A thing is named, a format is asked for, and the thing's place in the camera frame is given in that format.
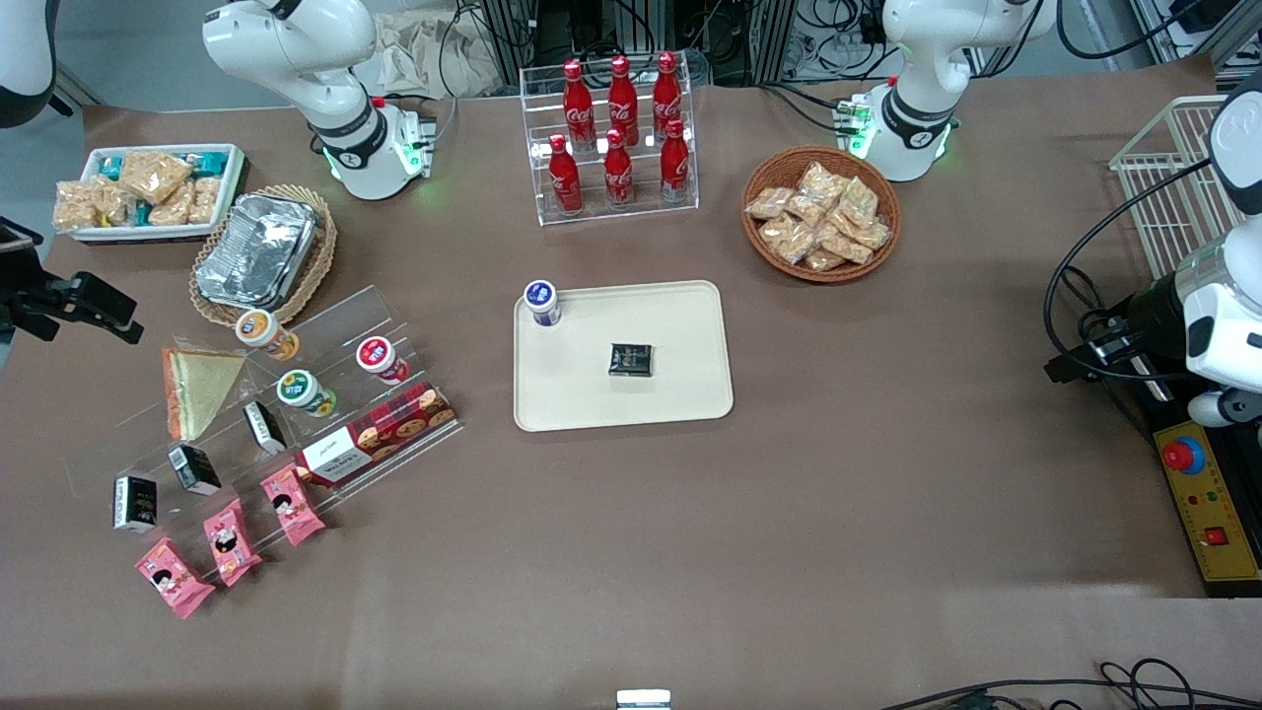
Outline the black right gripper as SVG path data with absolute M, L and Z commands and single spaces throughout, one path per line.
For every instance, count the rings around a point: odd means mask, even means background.
M 40 240 L 40 235 L 15 222 L 1 224 L 3 333 L 13 335 L 21 329 L 37 340 L 54 340 L 59 330 L 54 317 L 59 311 L 63 320 L 93 323 L 135 346 L 144 333 L 143 324 L 133 319 L 136 301 L 92 272 L 50 277 L 37 257 Z

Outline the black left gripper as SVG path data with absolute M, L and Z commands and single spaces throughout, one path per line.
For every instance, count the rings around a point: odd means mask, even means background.
M 1133 293 L 1122 306 L 1127 328 L 1109 328 L 1087 338 L 1087 351 L 1069 351 L 1046 361 L 1044 373 L 1053 383 L 1094 382 L 1108 364 L 1140 356 L 1185 358 L 1186 335 L 1182 300 L 1175 274 L 1153 280 Z

